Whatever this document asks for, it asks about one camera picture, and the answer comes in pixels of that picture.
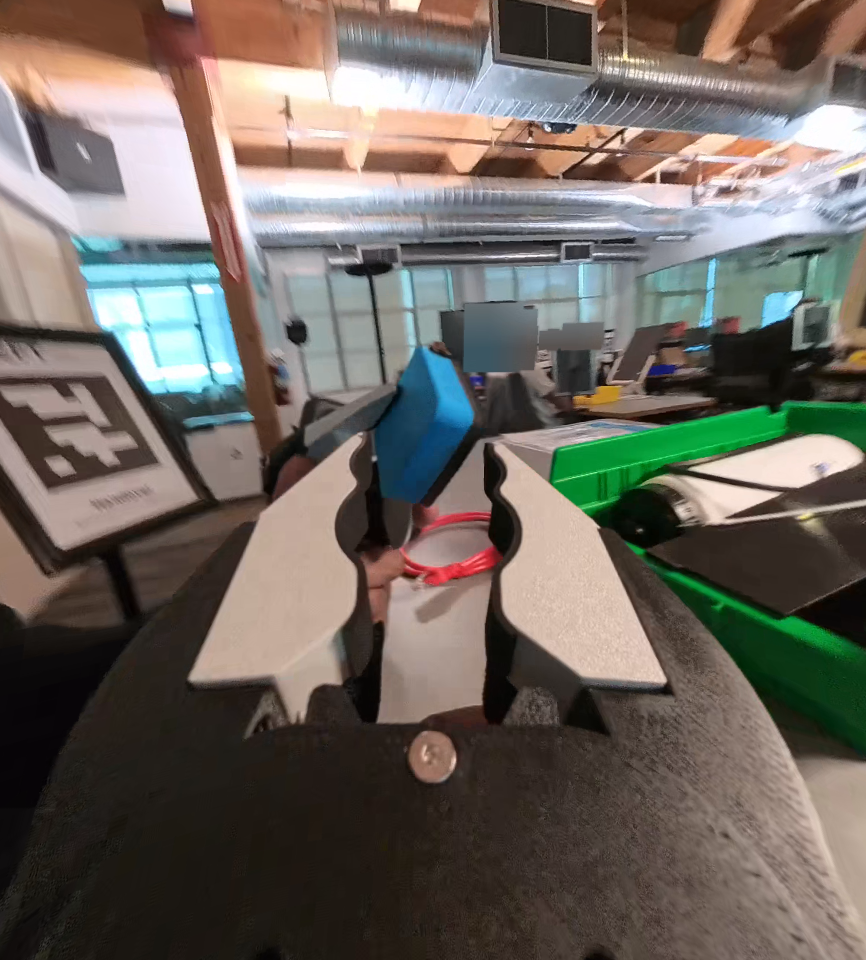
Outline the red white vertical sign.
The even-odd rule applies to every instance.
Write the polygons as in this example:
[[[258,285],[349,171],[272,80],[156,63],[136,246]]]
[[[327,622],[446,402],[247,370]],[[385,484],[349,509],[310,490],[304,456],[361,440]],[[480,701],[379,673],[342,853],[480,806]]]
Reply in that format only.
[[[229,203],[225,200],[211,200],[207,217],[210,222],[211,242],[215,248],[214,257],[223,274],[232,283],[243,282],[242,245]]]

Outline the black floor lamp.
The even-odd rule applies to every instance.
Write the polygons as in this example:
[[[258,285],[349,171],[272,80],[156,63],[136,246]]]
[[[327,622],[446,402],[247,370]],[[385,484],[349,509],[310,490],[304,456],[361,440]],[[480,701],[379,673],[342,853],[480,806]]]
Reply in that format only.
[[[394,264],[383,260],[351,263],[343,267],[343,271],[347,276],[365,279],[367,282],[372,330],[377,351],[377,362],[379,366],[381,383],[384,386],[389,383],[389,375],[387,371],[386,352],[379,317],[379,301],[376,280],[379,277],[390,274],[393,270]]]

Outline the black sign stand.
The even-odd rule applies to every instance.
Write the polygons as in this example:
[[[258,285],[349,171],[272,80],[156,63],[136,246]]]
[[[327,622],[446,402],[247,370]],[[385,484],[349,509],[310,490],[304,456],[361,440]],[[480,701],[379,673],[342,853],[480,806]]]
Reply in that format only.
[[[119,545],[110,547],[103,551],[99,559],[122,617],[125,621],[139,621],[143,618],[143,608],[123,548]]]

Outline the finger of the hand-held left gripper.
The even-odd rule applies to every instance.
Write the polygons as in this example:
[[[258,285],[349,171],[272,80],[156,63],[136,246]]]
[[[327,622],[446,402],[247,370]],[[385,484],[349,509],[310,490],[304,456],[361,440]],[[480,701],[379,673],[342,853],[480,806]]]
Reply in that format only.
[[[383,384],[313,419],[305,426],[305,455],[315,463],[322,462],[350,438],[373,431],[398,392],[397,386]]]

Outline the person's left hand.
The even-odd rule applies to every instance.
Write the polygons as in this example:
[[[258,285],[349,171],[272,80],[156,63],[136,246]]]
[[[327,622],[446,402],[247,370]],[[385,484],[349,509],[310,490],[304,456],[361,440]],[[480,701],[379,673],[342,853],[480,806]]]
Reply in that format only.
[[[361,554],[361,559],[367,576],[371,621],[384,623],[393,583],[403,575],[403,555],[398,548],[370,546]]]

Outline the large silver ventilation duct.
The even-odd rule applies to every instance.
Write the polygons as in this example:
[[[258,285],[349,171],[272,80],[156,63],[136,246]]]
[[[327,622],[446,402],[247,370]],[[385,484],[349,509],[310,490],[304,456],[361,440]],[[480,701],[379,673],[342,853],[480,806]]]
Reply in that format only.
[[[683,186],[434,174],[239,170],[267,248],[691,236],[710,213]]]

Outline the white plastic stick tool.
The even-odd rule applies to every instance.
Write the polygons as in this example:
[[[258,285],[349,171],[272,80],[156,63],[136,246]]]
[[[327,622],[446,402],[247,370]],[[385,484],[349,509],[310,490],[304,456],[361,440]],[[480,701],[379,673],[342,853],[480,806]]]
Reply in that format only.
[[[785,520],[808,521],[826,515],[866,510],[866,498],[841,501],[828,505],[806,506],[791,510],[779,510],[756,515],[733,515],[714,524],[716,527],[733,527],[752,523],[778,522]]]

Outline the black framed marker sign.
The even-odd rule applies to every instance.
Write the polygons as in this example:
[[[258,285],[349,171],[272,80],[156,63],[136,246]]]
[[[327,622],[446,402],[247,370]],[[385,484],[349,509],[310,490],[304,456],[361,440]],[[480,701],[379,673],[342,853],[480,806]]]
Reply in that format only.
[[[0,510],[43,573],[215,504],[115,337],[0,323]]]

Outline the wooden desk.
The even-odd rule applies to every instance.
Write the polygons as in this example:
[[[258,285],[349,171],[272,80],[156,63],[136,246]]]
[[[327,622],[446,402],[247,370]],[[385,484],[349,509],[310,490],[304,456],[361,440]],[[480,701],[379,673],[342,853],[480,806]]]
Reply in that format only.
[[[715,398],[701,394],[643,394],[625,395],[618,400],[589,407],[575,407],[572,413],[581,419],[614,419],[642,422],[681,413],[706,411],[715,408]]]

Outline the clear sleeve with papers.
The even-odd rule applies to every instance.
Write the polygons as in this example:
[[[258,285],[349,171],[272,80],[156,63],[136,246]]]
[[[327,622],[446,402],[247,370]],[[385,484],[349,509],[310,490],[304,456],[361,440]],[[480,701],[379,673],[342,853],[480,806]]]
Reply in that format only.
[[[508,447],[523,448],[552,456],[557,450],[586,443],[639,435],[658,429],[656,424],[616,418],[595,418],[531,431],[502,434]]]

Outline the slim duct with grilles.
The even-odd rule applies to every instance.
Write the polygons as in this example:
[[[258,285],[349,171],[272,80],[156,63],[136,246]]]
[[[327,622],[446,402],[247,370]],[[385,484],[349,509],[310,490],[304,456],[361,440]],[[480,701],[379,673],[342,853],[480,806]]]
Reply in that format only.
[[[457,266],[560,266],[585,263],[643,262],[649,249],[635,238],[603,241],[467,242],[390,246],[343,246],[329,251],[330,269],[364,263],[393,268]]]

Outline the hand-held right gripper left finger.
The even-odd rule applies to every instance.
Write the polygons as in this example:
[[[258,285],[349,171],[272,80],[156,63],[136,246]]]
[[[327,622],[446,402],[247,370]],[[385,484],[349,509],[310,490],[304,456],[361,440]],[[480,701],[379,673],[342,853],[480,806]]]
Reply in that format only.
[[[368,667],[374,626],[357,548],[372,446],[344,441],[259,516],[188,674],[195,690],[271,690],[302,721],[314,690]]]

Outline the green plastic bin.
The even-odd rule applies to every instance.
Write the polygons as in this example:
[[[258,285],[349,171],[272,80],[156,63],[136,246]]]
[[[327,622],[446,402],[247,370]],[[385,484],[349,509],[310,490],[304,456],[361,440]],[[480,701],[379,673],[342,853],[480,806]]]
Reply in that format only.
[[[744,450],[799,434],[828,434],[866,452],[866,403],[790,402],[659,426],[557,450],[544,473],[555,489],[604,522],[619,497],[670,464]],[[866,757],[866,649],[796,617],[775,618],[658,561],[646,563],[691,608],[756,691],[816,721]]]

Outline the ceiling duct with vent box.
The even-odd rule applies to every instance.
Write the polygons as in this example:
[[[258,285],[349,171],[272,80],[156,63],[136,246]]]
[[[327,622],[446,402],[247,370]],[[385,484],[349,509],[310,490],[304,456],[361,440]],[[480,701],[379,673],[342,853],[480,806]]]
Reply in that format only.
[[[322,57],[331,101],[380,110],[507,117],[783,139],[810,114],[866,115],[866,62],[835,55],[765,70],[599,44],[596,8],[489,2],[461,27],[403,11],[330,4]]]

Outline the wooden support post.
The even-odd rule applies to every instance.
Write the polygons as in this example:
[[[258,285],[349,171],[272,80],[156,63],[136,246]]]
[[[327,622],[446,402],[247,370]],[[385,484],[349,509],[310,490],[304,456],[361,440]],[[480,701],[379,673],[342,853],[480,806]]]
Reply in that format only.
[[[276,447],[283,426],[266,361],[262,322],[272,306],[259,264],[258,246],[250,231],[240,188],[235,148],[221,90],[219,59],[211,35],[208,2],[144,3],[144,27],[151,57],[173,91],[194,166],[199,197],[211,241],[210,201],[226,201],[242,245],[244,280],[230,282],[220,271],[226,309],[244,377],[247,406],[262,451]]]

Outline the white bottle black cap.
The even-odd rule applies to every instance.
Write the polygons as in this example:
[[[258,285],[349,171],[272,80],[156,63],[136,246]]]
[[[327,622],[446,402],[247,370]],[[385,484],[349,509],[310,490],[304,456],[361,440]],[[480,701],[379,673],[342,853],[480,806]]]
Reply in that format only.
[[[622,493],[609,526],[628,543],[652,547],[850,471],[866,476],[866,453],[829,434],[794,435],[673,462]]]

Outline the tilted black board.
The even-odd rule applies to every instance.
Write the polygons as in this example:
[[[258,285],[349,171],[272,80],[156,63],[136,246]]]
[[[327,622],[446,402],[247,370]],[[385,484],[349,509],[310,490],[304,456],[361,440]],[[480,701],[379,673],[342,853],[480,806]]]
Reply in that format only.
[[[618,388],[621,398],[645,395],[645,379],[661,344],[667,339],[668,328],[668,324],[639,327],[619,352],[609,370],[606,385]]]

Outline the blue black whiteboard eraser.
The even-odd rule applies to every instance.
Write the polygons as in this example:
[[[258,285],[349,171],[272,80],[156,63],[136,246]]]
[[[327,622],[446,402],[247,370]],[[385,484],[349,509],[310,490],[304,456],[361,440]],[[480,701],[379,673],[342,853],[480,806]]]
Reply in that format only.
[[[421,347],[372,431],[383,498],[433,504],[482,435],[482,410],[469,379],[448,357]]]

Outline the black flat sheet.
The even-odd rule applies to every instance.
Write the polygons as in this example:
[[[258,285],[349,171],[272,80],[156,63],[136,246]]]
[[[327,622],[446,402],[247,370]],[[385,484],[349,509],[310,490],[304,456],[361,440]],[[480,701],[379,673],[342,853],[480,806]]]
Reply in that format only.
[[[866,498],[859,471],[829,477],[740,517]],[[866,510],[809,520],[701,526],[647,554],[778,616],[791,616],[866,580]]]

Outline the black office chair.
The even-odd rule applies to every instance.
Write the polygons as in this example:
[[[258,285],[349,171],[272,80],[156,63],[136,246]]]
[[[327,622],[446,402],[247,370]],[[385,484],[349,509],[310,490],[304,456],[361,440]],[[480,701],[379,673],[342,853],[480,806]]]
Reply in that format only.
[[[792,348],[794,322],[784,318],[745,333],[710,338],[707,394],[732,407],[768,406],[814,398],[810,364]]]

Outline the office chair with grey jacket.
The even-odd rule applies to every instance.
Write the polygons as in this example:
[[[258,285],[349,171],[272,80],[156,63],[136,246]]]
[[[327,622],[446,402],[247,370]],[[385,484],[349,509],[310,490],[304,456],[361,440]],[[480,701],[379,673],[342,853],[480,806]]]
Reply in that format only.
[[[541,367],[487,373],[483,424],[488,436],[559,426],[555,384]]]

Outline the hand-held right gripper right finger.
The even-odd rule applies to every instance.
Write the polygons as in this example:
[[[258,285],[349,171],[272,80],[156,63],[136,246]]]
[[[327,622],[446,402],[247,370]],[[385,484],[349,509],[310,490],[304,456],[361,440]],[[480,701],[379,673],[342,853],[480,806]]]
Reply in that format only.
[[[667,674],[604,532],[498,440],[484,447],[496,555],[485,622],[483,711],[501,724],[518,695],[550,695],[559,721],[587,692],[657,694]]]

